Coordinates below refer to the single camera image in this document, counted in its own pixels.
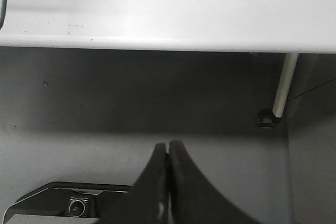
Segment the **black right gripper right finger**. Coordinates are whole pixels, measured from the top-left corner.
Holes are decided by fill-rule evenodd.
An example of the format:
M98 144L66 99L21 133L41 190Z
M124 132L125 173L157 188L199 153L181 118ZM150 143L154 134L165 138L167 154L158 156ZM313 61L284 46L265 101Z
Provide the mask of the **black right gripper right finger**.
M175 223L258 223L227 200L202 174L182 141L169 143Z

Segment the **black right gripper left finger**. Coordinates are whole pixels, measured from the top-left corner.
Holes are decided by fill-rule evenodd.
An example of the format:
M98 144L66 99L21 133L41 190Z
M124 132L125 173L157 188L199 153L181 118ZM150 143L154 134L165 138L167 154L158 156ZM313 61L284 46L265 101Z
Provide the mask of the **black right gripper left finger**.
M156 144L145 169L96 223L168 223L166 145Z

